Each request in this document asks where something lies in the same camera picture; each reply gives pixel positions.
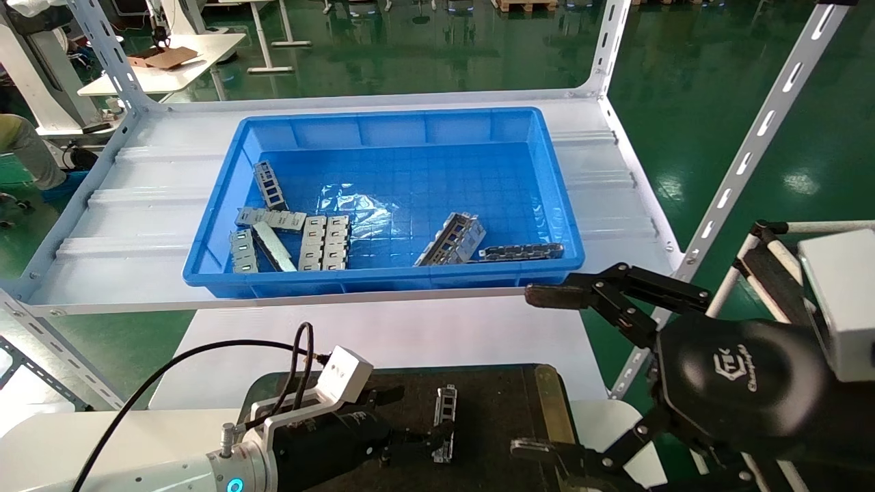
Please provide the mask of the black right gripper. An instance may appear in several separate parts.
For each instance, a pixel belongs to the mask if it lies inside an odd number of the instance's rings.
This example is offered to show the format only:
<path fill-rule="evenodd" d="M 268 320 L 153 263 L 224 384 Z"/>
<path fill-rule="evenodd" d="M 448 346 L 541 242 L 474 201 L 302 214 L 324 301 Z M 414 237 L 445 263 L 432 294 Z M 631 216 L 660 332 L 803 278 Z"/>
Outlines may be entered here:
<path fill-rule="evenodd" d="M 705 312 L 712 293 L 628 264 L 527 286 L 535 308 L 591 309 L 638 348 L 654 346 L 668 406 L 573 406 L 557 439 L 513 439 L 513 458 L 545 464 L 569 491 L 682 491 L 653 441 L 686 422 L 702 442 L 757 458 L 873 472 L 873 383 L 839 380 L 812 328 L 687 314 L 657 333 L 635 299 Z"/>

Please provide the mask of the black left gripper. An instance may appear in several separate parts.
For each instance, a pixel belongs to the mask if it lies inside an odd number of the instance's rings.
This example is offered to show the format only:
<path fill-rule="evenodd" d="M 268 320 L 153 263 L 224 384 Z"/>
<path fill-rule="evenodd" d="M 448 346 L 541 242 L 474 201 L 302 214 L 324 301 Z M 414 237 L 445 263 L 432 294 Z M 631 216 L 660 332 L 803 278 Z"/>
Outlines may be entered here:
<path fill-rule="evenodd" d="M 369 409 L 403 400 L 404 386 L 366 386 L 360 404 Z M 375 412 L 331 412 L 275 430 L 276 491 L 304 491 L 348 473 L 390 443 L 390 457 L 431 456 L 449 446 L 455 422 L 426 433 L 393 430 Z"/>

